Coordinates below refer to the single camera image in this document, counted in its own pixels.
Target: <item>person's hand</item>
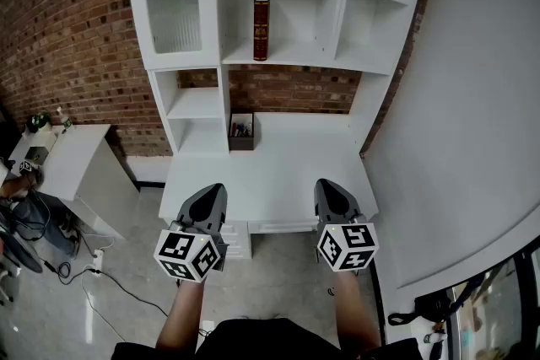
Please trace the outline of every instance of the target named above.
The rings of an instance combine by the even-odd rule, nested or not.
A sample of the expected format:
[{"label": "person's hand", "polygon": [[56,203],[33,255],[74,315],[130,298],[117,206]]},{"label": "person's hand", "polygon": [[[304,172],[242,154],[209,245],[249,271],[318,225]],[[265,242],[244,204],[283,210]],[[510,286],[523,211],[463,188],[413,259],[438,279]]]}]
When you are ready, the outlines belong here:
[{"label": "person's hand", "polygon": [[26,179],[28,179],[29,187],[34,187],[38,184],[38,172],[36,170],[32,170],[26,175]]}]

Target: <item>red brick wall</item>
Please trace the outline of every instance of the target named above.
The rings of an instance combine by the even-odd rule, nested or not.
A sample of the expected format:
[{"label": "red brick wall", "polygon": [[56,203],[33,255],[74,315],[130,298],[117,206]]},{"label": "red brick wall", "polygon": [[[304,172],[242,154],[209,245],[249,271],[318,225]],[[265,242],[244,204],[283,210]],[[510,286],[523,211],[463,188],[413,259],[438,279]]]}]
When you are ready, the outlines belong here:
[{"label": "red brick wall", "polygon": [[[426,4],[418,0],[396,74],[363,152],[397,92]],[[107,139],[119,153],[171,154],[143,70],[130,0],[0,0],[0,9],[0,100],[19,126],[39,110],[48,110],[53,123],[59,123],[56,108],[61,105],[78,124],[114,125]],[[208,77],[199,72],[183,79],[187,85],[215,85],[215,75]],[[359,72],[324,68],[233,67],[231,106],[347,113],[360,77]]]},{"label": "red brick wall", "polygon": [[[232,110],[348,114],[361,72],[321,67],[231,65]],[[215,87],[214,70],[181,71],[186,87]]]},{"label": "red brick wall", "polygon": [[0,100],[22,126],[56,108],[111,123],[126,154],[171,154],[143,69],[130,0],[0,0]]}]

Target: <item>person's arm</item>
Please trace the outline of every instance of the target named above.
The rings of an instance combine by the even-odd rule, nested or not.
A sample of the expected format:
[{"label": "person's arm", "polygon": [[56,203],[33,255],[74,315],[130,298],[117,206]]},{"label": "person's arm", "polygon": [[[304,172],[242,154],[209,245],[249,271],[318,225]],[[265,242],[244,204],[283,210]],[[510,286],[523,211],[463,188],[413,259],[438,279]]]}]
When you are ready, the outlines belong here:
[{"label": "person's arm", "polygon": [[336,271],[334,280],[337,338],[342,352],[356,358],[379,346],[377,332],[365,311],[354,273]]},{"label": "person's arm", "polygon": [[182,281],[156,348],[185,354],[195,353],[203,293],[204,282]]},{"label": "person's arm", "polygon": [[11,199],[15,196],[24,194],[35,185],[35,172],[27,175],[21,175],[15,179],[5,180],[0,185],[0,198]]}]

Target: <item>book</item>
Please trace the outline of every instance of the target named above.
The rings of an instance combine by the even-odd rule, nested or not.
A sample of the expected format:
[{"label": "book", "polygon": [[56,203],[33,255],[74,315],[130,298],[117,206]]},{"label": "book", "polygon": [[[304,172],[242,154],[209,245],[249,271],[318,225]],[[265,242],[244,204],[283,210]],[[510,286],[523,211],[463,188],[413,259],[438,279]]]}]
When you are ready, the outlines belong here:
[{"label": "book", "polygon": [[253,3],[253,60],[263,62],[268,59],[270,0],[254,0]]}]

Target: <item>white table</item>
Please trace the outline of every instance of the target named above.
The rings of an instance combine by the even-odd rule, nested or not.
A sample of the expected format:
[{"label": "white table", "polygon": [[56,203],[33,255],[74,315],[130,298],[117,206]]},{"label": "white table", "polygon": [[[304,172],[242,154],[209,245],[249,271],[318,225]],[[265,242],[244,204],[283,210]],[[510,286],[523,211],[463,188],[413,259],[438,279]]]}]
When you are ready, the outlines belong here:
[{"label": "white table", "polygon": [[[127,235],[136,210],[138,191],[105,140],[111,125],[76,125],[62,134],[41,166],[43,182],[37,190],[59,198],[73,213],[100,234]],[[30,148],[32,136],[21,138],[10,159],[12,172]]]},{"label": "white table", "polygon": [[170,223],[183,202],[214,183],[227,189],[227,256],[251,257],[249,234],[316,229],[315,184],[338,183],[371,219],[379,212],[370,181],[350,136],[347,116],[256,113],[256,148],[223,156],[176,155],[159,217]]}]

